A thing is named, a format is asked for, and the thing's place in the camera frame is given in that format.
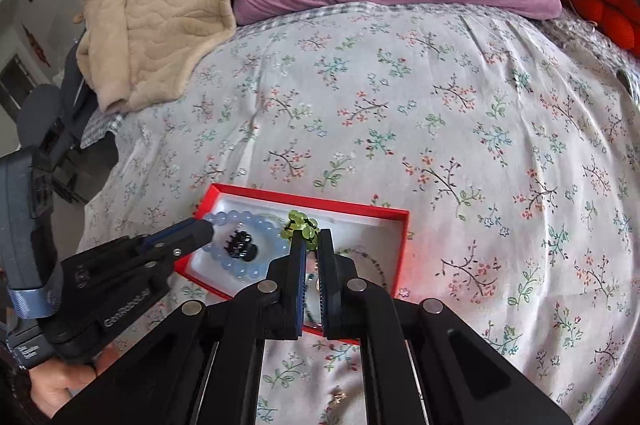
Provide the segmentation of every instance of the metal screw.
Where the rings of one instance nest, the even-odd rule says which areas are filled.
[[[427,313],[433,313],[434,315],[437,315],[438,313],[442,312],[444,306],[438,299],[427,299],[422,303],[422,308]]]
[[[182,313],[188,317],[197,315],[202,310],[202,302],[197,300],[188,300],[182,305]]]
[[[347,288],[349,288],[351,291],[365,291],[365,289],[367,288],[367,281],[361,279],[360,277],[350,279],[347,283]]]
[[[278,289],[278,283],[274,280],[265,279],[258,283],[258,290],[262,293],[273,293]]]

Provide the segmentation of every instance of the floor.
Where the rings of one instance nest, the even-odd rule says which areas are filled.
[[[104,186],[111,169],[118,161],[113,134],[72,157],[78,170],[75,192],[83,198],[92,199]],[[78,251],[78,243],[84,231],[84,205],[68,203],[54,195],[51,217],[53,239],[60,259],[65,259]]]

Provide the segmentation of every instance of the white floral fabric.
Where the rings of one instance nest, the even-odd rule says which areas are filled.
[[[184,97],[124,119],[81,249],[188,217],[211,182],[408,209],[394,295],[442,299],[586,424],[638,348],[640,134],[615,71],[571,50],[515,14],[455,4],[244,28]],[[121,350],[206,297],[172,282]],[[257,423],[310,415],[366,422],[356,346],[268,344]]]

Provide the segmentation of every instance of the black device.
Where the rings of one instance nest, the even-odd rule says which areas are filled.
[[[51,314],[15,328],[8,344],[23,367],[52,355],[89,361],[166,293],[174,260],[210,241],[212,227],[187,219],[57,265],[48,227],[46,159],[34,150],[15,155],[0,162],[0,189],[18,196],[27,186],[22,194],[28,202],[15,198],[14,204],[8,196],[2,202],[0,246],[8,245],[2,252],[8,286],[14,292],[42,290],[57,269],[63,286],[57,310],[37,297],[25,298],[22,313],[35,300],[38,312]],[[9,215],[20,224],[7,224]],[[52,423],[253,424],[265,341],[302,334],[305,243],[295,231],[289,255],[271,261],[265,280],[229,301],[182,304]],[[359,278],[354,262],[334,253],[329,230],[320,231],[315,254],[323,334],[360,343],[370,425],[422,425],[425,416],[431,425],[570,425],[554,402],[441,301],[393,299]]]

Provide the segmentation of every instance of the chair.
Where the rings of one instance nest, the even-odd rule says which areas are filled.
[[[79,148],[82,132],[89,118],[98,107],[95,93],[84,81],[76,62],[74,44],[66,56],[65,74],[60,89],[52,84],[37,86],[26,98],[17,116],[17,132],[20,145],[34,145],[49,155],[55,169],[72,148]],[[54,178],[54,188],[68,202],[87,203],[74,191],[77,174],[64,184]]]

